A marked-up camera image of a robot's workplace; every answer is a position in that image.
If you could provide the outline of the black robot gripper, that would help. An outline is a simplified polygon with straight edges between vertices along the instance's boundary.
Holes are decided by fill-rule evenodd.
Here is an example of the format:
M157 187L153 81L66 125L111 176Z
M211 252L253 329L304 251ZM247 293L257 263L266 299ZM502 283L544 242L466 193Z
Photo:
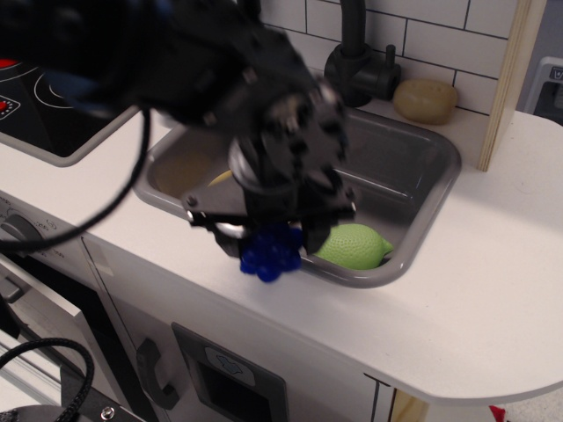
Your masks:
M353 197L336 171L346 157L340 145L257 151L232 144L221 152L192 152L182 163L181 202L190 224L210 231L232 258L240 258L246 233L283 222L301 224L303 247L311 255L338 220L355 213ZM227 170L231 178L208 187Z

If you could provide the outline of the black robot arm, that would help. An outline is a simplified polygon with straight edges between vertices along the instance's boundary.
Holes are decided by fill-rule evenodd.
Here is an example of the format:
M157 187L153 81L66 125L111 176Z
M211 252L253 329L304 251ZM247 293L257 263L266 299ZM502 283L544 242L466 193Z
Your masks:
M313 253L355 214L335 171L348 146L339 95L232 1L4 1L1 55L42 68L85 112L136 106L224 135L233 182L183 205L232 257L290 222Z

